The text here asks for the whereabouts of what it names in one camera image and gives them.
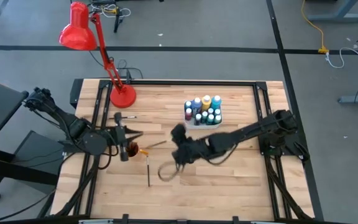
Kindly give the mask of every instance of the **lamp base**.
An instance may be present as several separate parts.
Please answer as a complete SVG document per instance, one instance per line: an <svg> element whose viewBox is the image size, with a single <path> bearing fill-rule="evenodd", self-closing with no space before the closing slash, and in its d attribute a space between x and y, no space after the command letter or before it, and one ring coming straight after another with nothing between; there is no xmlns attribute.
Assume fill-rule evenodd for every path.
<svg viewBox="0 0 358 224"><path fill-rule="evenodd" d="M121 93L116 88L113 88L110 94L111 103L118 108L127 108L135 103L136 92L134 87L130 85L123 85Z"/></svg>

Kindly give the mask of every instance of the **lamp arm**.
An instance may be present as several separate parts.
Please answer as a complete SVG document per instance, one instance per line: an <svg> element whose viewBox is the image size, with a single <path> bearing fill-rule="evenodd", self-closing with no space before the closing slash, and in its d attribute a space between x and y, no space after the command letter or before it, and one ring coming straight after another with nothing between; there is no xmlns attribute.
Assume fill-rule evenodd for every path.
<svg viewBox="0 0 358 224"><path fill-rule="evenodd" d="M114 65L114 59L110 60L109 55L107 53L106 45L104 43L102 24L100 21L100 16L97 12L94 12L92 14L91 22L93 22L93 24L96 26L96 32L98 34L99 45L100 45L99 49L100 49L100 54L102 56L104 69L109 74L110 79L111 79L112 83L114 84L114 87L117 88L117 90L119 92L121 92L121 91L123 91L123 89L122 89L123 84L122 84L121 78L118 74L118 71Z"/></svg>

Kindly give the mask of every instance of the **lamp shade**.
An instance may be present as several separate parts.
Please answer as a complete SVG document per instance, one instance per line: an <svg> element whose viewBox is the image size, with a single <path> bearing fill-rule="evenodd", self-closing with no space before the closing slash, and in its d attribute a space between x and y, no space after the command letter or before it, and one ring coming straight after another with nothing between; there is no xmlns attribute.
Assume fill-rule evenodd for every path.
<svg viewBox="0 0 358 224"><path fill-rule="evenodd" d="M81 2L70 6L70 23L61 31L59 43L75 50L94 50L96 39L88 27L89 10Z"/></svg>

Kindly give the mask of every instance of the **wooden tabletop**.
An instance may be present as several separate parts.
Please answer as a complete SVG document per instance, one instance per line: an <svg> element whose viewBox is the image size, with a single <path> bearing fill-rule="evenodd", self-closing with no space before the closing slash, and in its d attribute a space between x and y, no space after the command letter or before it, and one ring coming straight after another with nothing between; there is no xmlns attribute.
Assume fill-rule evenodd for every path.
<svg viewBox="0 0 358 224"><path fill-rule="evenodd" d="M98 83L98 79L84 80L76 109L78 117L91 120ZM267 82L267 86L272 110L288 109L283 83ZM163 140L167 143L148 150L151 187L147 186L146 158L143 154L137 154L127 162L121 162L119 156L113 157L111 165L98 173L91 217L121 218L122 214L128 213L130 218L136 219L231 220L232 216L238 216L240 220L273 220L264 158L260 155L256 138L240 143L221 166L198 160L187 165L184 172L170 182L162 182L157 176L159 165L173 160L171 152L176 145L171 142L170 131L183 122L185 100L204 95L220 95L223 99L224 119L218 129L187 131L188 136L199 138L214 132L233 131L256 122L251 87L134 85L134 88L136 102L126 109L110 105L108 116L113 117L117 111L121 111L123 116L137 116L124 122L128 128L144 132L135 140L141 149ZM101 106L98 126L102 113ZM113 126L114 121L108 120L107 125ZM62 209L77 188L83 157L78 153L64 163L52 214ZM100 166L105 165L107 160L107 156L102 156ZM295 156L283 156L282 164L288 191L304 212L313 217L301 161ZM280 213L284 217L281 195L277 189L276 192ZM87 193L84 195L82 213Z"/></svg>

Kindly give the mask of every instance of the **white bottle cap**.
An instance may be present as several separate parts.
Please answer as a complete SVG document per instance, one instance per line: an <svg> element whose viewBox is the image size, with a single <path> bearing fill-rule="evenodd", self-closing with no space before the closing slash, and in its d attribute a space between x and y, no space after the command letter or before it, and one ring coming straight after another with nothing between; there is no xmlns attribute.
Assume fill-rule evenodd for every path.
<svg viewBox="0 0 358 224"><path fill-rule="evenodd" d="M211 100L211 97L209 95L205 95L204 98L203 98L205 101L209 101Z"/></svg>

